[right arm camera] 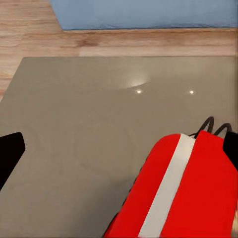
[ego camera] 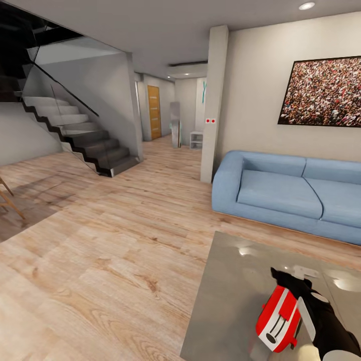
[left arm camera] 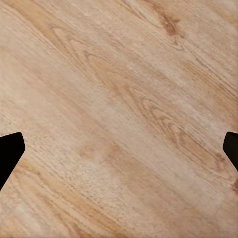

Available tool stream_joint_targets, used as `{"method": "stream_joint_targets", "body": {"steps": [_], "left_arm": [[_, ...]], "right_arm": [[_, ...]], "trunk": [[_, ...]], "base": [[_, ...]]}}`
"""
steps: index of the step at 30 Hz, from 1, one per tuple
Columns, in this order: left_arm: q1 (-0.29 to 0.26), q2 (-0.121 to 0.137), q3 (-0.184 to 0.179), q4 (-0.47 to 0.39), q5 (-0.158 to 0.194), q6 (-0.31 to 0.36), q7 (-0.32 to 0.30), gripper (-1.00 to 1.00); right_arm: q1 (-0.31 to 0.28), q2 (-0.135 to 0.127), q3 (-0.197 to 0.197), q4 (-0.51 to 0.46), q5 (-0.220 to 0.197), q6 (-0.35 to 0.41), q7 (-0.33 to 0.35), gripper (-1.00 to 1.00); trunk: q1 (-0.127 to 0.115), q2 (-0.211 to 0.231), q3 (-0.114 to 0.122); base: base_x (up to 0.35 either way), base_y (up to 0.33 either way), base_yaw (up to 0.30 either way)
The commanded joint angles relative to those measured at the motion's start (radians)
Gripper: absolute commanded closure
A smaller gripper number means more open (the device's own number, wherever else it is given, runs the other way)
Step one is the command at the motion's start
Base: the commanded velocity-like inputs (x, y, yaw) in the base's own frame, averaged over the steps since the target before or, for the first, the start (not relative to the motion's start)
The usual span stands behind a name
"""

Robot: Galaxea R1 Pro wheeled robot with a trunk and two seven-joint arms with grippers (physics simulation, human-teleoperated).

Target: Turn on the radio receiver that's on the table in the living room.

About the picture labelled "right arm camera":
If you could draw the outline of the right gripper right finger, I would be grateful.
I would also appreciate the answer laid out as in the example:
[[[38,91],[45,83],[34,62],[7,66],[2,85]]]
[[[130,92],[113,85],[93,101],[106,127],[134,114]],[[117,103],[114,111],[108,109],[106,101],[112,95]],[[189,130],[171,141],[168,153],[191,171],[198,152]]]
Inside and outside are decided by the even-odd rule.
[[[226,133],[223,150],[238,171],[238,133]]]

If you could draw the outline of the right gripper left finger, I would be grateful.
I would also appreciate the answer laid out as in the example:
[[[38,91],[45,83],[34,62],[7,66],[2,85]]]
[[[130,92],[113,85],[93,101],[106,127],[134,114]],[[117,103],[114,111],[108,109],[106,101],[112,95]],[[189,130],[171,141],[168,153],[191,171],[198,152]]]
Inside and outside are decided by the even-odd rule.
[[[0,190],[25,152],[21,132],[0,137]]]

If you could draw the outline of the radio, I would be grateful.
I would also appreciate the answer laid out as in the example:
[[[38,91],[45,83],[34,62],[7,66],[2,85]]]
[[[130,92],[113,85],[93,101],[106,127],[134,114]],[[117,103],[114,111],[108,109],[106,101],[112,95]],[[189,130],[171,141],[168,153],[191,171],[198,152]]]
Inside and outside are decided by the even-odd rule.
[[[154,145],[102,238],[230,238],[238,171],[218,134],[232,126],[212,134],[214,122],[210,116],[197,133],[170,134]]]

